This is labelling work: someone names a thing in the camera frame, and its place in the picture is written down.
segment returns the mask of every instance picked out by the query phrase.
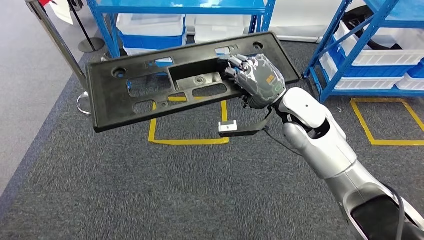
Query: blue metal shelf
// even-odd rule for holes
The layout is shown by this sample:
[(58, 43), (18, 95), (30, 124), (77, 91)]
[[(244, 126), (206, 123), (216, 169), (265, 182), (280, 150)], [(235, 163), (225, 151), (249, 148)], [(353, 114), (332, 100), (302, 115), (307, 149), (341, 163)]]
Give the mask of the blue metal shelf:
[[(340, 21), (348, 9), (352, 0), (343, 0), (337, 9), (328, 29), (326, 30), (321, 43), (316, 48), (308, 67), (303, 73), (306, 79), (309, 75), (312, 76), (313, 82), (319, 93), (319, 101), (324, 102), (329, 96), (389, 96), (389, 97), (422, 97), (424, 91), (415, 90), (401, 90), (396, 86), (392, 89), (369, 89), (369, 90), (338, 90), (335, 89), (336, 85), (342, 79), (346, 71), (350, 69), (354, 60), (358, 57), (365, 45), (370, 41), (371, 37), (376, 34), (379, 28), (424, 28), (424, 5), (417, 5), (416, 2), (422, 0), (364, 0), (368, 6), (374, 11), (374, 15), (355, 27), (350, 33), (340, 38), (337, 42), (331, 43), (331, 39), (336, 28), (339, 26)], [(320, 57), (344, 41), (349, 36), (361, 30), (365, 25), (369, 24), (368, 28), (363, 32), (355, 47), (351, 50), (349, 56), (339, 64), (337, 73), (333, 76), (332, 80), (325, 70), (322, 68), (319, 59)], [(323, 87), (315, 72), (315, 67), (318, 67), (322, 72), (324, 79), (327, 83)]]
[[(386, 0), (364, 0), (377, 13)], [(424, 28), (424, 3), (421, 0), (400, 0), (381, 25), (382, 28)]]
[[(330, 78), (327, 75), (326, 71), (323, 69), (323, 66), (318, 62), (318, 67), (322, 71), (325, 82), (330, 83)], [(318, 77), (314, 78), (315, 84), (319, 84)], [(386, 97), (424, 97), (424, 91), (414, 91), (414, 90), (401, 90), (397, 86), (394, 86), (392, 89), (369, 89), (369, 90), (339, 90), (333, 89), (331, 96), (386, 96)]]
[(263, 14), (263, 0), (101, 0), (97, 11), (140, 14)]
[[(113, 58), (120, 56), (116, 14), (252, 15), (249, 33), (268, 31), (276, 0), (87, 0)], [(104, 19), (108, 15), (110, 27)]]

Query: yellow tape square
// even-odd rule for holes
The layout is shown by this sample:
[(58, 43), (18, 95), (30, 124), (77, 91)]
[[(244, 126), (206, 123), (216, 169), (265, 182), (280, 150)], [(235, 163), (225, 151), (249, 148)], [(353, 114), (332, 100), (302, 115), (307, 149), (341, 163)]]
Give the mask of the yellow tape square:
[[(201, 96), (195, 97), (195, 99), (202, 99)], [(187, 99), (184, 96), (172, 96), (168, 98), (171, 102), (186, 102)], [(156, 103), (153, 103), (153, 110), (156, 109)], [(228, 121), (227, 114), (227, 101), (221, 102), (221, 112), (222, 112), (222, 121)], [(181, 145), (218, 145), (218, 144), (227, 144), (230, 142), (229, 137), (221, 138), (210, 138), (210, 139), (175, 139), (175, 140), (156, 140), (156, 118), (150, 121), (150, 128), (148, 131), (148, 141), (155, 144), (165, 144), (173, 146)]]
[(402, 103), (415, 122), (419, 125), (421, 130), (424, 132), (424, 124), (412, 107), (407, 103), (406, 100), (402, 98), (352, 98), (350, 100), (350, 105), (352, 105), (353, 111), (359, 119), (360, 124), (365, 131), (365, 134), (372, 145), (380, 146), (424, 146), (424, 140), (384, 140), (384, 139), (374, 139), (371, 134), (370, 129), (365, 123), (364, 117), (359, 111), (357, 103)]

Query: storage bin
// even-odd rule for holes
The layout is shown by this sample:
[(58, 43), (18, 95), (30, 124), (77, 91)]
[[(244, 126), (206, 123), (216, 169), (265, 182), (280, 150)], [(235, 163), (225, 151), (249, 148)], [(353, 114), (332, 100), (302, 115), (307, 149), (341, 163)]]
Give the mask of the storage bin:
[[(334, 38), (330, 39), (329, 45), (335, 43)], [(340, 46), (334, 46), (328, 50), (337, 66), (341, 66), (346, 60), (346, 54)], [(414, 65), (352, 65), (347, 68), (343, 76), (348, 78), (379, 78), (379, 77), (403, 77)]]
[(179, 36), (141, 36), (125, 35), (118, 33), (123, 46), (132, 49), (167, 49), (185, 45), (187, 43), (187, 31), (184, 27), (182, 35)]
[(243, 36), (243, 15), (197, 15), (194, 21), (196, 43)]
[[(339, 40), (350, 30), (341, 22), (338, 30), (334, 33), (335, 40)], [(353, 66), (391, 66), (391, 65), (417, 65), (424, 58), (424, 38), (419, 29), (409, 28), (381, 28), (372, 38), (382, 45), (399, 44), (403, 50), (372, 50), (366, 46), (352, 63)], [(348, 56), (358, 42), (358, 37), (352, 35), (341, 42), (344, 58)]]
[[(326, 52), (319, 62), (325, 74), (331, 81), (337, 73), (337, 65), (328, 52)], [(395, 83), (403, 77), (342, 77), (335, 86), (337, 90), (370, 90), (370, 89), (392, 89)]]
[(408, 71), (413, 79), (424, 79), (424, 58), (414, 68)]
[(413, 78), (407, 73), (404, 79), (396, 83), (396, 86), (401, 90), (424, 91), (424, 78)]
[(184, 14), (128, 14), (120, 13), (116, 27), (124, 35), (172, 37), (184, 31)]

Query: silver robot arm segment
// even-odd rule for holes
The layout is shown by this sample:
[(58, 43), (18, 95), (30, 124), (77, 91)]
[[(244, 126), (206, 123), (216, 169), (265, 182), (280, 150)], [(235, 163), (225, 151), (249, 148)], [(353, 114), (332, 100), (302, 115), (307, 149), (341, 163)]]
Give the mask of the silver robot arm segment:
[[(288, 114), (288, 122), (283, 126), (285, 137), (316, 175), (325, 180), (355, 236), (358, 239), (395, 239), (399, 220), (398, 199), (361, 165), (346, 141), (345, 132), (330, 111), (301, 88), (289, 89), (282, 97), (278, 110)], [(402, 200), (406, 216), (403, 239), (424, 239), (421, 231), (424, 230), (423, 217)], [(385, 218), (397, 217), (398, 220), (367, 225), (366, 219), (373, 217), (370, 211), (374, 211), (374, 215), (392, 211)], [(387, 235), (381, 235), (381, 238), (375, 236), (380, 231), (386, 231)]]

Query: blue plastic bin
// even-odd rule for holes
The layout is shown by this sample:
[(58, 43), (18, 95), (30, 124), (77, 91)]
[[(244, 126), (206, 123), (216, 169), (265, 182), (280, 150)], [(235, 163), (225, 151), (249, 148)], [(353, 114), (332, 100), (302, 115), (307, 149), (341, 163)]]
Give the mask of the blue plastic bin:
[[(329, 46), (336, 42), (334, 36), (329, 41)], [(337, 67), (346, 60), (346, 53), (340, 45), (328, 50)], [(350, 66), (343, 77), (346, 78), (378, 78), (378, 77), (403, 77), (415, 65), (389, 65), (389, 66)]]
[(413, 79), (424, 79), (424, 58), (414, 68), (408, 71)]
[(183, 45), (186, 26), (180, 36), (138, 36), (124, 35), (119, 31), (118, 35), (122, 40), (123, 46), (133, 49), (167, 49)]

